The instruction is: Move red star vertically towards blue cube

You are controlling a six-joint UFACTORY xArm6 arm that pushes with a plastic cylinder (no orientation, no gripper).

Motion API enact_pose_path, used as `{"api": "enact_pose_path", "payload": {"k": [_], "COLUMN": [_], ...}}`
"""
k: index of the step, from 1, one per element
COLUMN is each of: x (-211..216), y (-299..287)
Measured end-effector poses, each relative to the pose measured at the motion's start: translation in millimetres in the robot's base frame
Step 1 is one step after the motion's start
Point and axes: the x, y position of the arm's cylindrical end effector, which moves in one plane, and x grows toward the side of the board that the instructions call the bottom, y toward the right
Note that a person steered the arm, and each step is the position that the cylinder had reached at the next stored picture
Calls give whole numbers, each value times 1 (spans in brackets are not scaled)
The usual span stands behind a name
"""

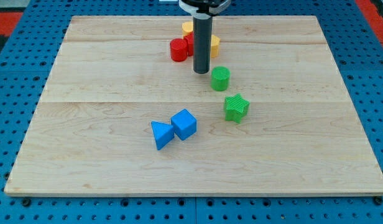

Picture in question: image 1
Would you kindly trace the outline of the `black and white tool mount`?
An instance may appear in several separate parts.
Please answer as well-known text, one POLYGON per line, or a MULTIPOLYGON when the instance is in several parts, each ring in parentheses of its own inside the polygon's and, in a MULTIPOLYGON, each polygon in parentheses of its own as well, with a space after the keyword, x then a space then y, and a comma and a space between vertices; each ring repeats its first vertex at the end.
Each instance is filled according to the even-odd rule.
POLYGON ((227 9, 231 0, 179 0, 178 5, 193 17, 213 17, 227 9))

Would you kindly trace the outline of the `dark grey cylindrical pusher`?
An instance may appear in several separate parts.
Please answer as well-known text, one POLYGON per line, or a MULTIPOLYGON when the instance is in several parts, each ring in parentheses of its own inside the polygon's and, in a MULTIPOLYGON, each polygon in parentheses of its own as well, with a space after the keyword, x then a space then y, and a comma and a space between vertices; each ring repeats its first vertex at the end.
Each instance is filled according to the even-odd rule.
POLYGON ((193 18, 193 69, 205 74, 210 70, 211 34, 213 18, 193 18))

